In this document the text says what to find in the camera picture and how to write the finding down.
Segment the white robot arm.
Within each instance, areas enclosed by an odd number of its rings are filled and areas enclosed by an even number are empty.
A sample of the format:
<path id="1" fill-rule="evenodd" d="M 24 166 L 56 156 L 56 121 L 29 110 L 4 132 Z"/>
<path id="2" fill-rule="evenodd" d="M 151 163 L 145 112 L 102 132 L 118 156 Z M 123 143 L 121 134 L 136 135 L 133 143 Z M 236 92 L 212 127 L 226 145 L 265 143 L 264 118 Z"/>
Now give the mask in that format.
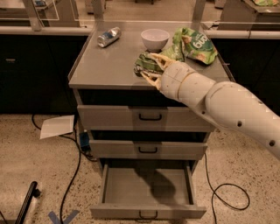
<path id="1" fill-rule="evenodd" d="M 163 70 L 141 75 L 165 97 L 185 104 L 218 128 L 240 131 L 280 159 L 280 117 L 245 87 L 232 81 L 217 82 L 185 62 L 150 53 Z"/>

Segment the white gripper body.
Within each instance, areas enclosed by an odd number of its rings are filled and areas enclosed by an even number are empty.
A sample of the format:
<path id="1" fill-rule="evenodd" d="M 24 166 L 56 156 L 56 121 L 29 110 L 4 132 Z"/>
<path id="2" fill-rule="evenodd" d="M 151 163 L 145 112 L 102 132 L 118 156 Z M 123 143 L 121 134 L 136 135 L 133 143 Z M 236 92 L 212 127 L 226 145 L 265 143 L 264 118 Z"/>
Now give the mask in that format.
<path id="1" fill-rule="evenodd" d="M 179 99 L 179 89 L 190 74 L 196 70 L 184 62 L 170 64 L 161 75 L 159 92 L 165 97 L 177 101 Z"/>

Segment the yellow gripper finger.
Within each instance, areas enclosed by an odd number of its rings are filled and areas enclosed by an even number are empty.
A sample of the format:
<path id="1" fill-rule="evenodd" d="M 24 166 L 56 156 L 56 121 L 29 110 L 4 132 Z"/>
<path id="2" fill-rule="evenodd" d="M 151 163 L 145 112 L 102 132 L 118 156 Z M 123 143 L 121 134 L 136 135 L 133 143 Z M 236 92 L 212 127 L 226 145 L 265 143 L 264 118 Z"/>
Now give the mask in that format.
<path id="1" fill-rule="evenodd" d="M 158 54 L 158 53 L 154 53 L 154 52 L 151 52 L 149 54 L 149 57 L 152 60 L 155 60 L 156 63 L 160 66 L 160 68 L 162 70 L 165 70 L 168 66 L 170 66 L 173 63 L 175 63 L 174 59 L 170 59 L 167 56 L 164 56 L 164 55 Z"/>
<path id="2" fill-rule="evenodd" d="M 157 90 L 161 88 L 161 75 L 157 73 L 141 72 L 141 75 Z"/>

